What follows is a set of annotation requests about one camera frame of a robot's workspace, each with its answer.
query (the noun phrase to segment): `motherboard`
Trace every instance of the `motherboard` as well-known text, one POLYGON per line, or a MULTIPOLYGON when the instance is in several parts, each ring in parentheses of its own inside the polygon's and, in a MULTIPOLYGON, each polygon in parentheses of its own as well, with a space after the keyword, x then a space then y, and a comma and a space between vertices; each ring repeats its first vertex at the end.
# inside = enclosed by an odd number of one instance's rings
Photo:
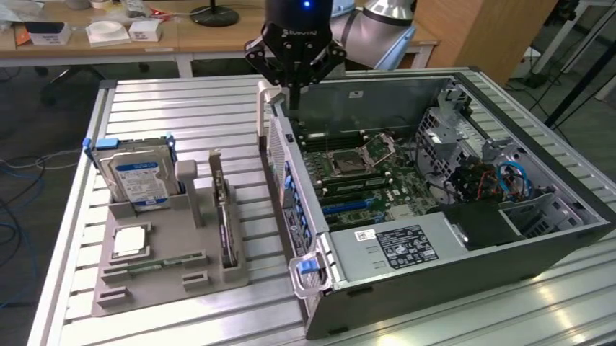
POLYGON ((330 231, 425 215, 438 205, 408 139, 388 133, 303 137, 302 156, 330 231))

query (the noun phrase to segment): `hard drive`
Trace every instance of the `hard drive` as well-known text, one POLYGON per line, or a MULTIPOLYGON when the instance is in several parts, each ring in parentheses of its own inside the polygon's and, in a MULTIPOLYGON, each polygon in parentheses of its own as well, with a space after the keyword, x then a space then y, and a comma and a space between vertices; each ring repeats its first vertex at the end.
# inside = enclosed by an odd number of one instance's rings
POLYGON ((120 141, 104 138, 84 142, 115 203, 131 202, 136 211, 169 207, 169 197, 181 193, 175 178, 174 137, 120 141))

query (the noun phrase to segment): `wooden desk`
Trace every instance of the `wooden desk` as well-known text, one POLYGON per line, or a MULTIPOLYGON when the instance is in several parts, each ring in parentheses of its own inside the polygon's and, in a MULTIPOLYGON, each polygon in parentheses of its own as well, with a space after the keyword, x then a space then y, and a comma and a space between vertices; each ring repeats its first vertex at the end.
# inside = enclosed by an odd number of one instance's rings
MULTIPOLYGON (((78 27, 67 45, 36 46, 15 44, 15 31, 0 35, 0 67, 66 66, 96 63, 135 63, 175 61, 181 77, 193 77, 191 61, 199 59, 243 58, 243 45, 258 37, 263 26, 263 0, 227 0, 239 13, 239 23, 230 27, 203 27, 186 16, 163 23, 159 42, 138 42, 91 48, 84 27, 91 18, 103 15, 100 9, 70 10, 63 3, 48 2, 43 8, 47 18, 78 27)), ((203 0, 147 1, 167 13, 189 13, 203 6, 203 0)), ((417 33, 409 46, 416 53, 412 68, 424 68, 438 39, 417 24, 417 33)))

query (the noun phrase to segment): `floor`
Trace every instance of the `floor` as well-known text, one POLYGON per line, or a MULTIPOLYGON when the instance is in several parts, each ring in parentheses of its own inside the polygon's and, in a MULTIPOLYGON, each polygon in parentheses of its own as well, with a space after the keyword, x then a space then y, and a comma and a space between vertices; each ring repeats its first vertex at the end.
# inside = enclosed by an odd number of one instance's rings
MULTIPOLYGON (((557 28, 545 28, 539 35, 535 46, 545 50, 557 28)), ((565 53, 568 45, 580 39, 580 34, 573 32, 565 44, 556 53, 559 58, 565 53)), ((563 100, 567 92, 580 79, 580 74, 591 67, 605 47, 593 44, 573 73, 560 78, 561 85, 555 85, 543 99, 543 108, 552 112, 563 100)), ((242 61, 202 61, 195 64, 198 75, 213 76, 222 74, 247 74, 250 68, 242 61)), ((139 72, 136 64, 98 66, 108 79, 158 79, 178 77, 173 63, 151 63, 150 72, 139 72)), ((557 74, 559 65, 555 65, 552 74, 557 74)), ((50 76, 39 77, 31 68, 8 69, 16 77, 7 82, 0 82, 0 159, 11 159, 22 155, 42 156, 58 151, 76 149, 80 146, 91 107, 98 91, 98 81, 82 74, 74 78, 62 88, 58 104, 46 107, 38 102, 38 91, 43 85, 62 72, 62 68, 50 68, 50 76)), ((604 69, 597 80, 588 88, 592 93, 601 84, 613 76, 616 62, 604 69)), ((6 78, 0 71, 0 81, 6 78)), ((511 87, 523 89, 524 86, 516 81, 511 87)), ((533 97, 543 94, 547 86, 539 89, 528 89, 533 97)), ((524 106, 531 107, 535 103, 529 94, 523 91, 511 92, 524 106)), ((584 94, 577 100, 576 106, 584 100, 584 94)), ((541 119, 545 114, 536 107, 533 113, 541 119)), ((616 123, 616 110, 608 103, 591 99, 587 106, 572 116, 561 127, 572 145, 580 153, 593 162, 597 168, 609 178, 616 179, 616 160, 612 148, 616 148, 616 136, 612 126, 616 123)), ((55 157, 47 162, 47 166, 62 166, 75 162, 76 154, 55 157)), ((12 161, 12 164, 28 164, 32 159, 12 161)), ((35 168, 19 170, 20 175, 38 175, 35 168)), ((16 258, 0 266, 0 305, 19 292, 24 292, 11 307, 0 309, 0 345, 20 346, 26 344, 32 318, 36 310, 36 300, 43 287, 47 265, 54 251, 55 238, 64 212, 64 203, 71 188, 74 167, 67 169, 47 170, 44 172, 44 189, 40 196, 24 208, 16 208, 16 217, 23 229, 32 239, 32 247, 36 253, 35 259, 39 267, 36 284, 32 284, 31 257, 26 247, 19 249, 16 258)), ((12 196, 32 182, 27 178, 16 178, 6 172, 0 172, 0 198, 12 199, 12 196)), ((35 189, 23 196, 12 206, 19 206, 35 193, 35 189)), ((7 222, 8 217, 0 213, 0 222, 7 222)), ((7 230, 0 228, 0 243, 8 236, 7 230)), ((12 251, 15 243, 0 245, 0 254, 12 251)))

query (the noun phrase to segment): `barcode sticker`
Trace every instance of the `barcode sticker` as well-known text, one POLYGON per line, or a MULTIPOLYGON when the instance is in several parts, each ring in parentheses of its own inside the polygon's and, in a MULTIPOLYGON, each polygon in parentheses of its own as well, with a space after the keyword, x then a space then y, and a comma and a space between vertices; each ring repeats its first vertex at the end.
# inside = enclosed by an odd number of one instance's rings
POLYGON ((373 229, 365 229, 364 231, 356 232, 356 238, 357 238, 357 241, 364 241, 364 240, 376 239, 377 236, 374 235, 373 229))

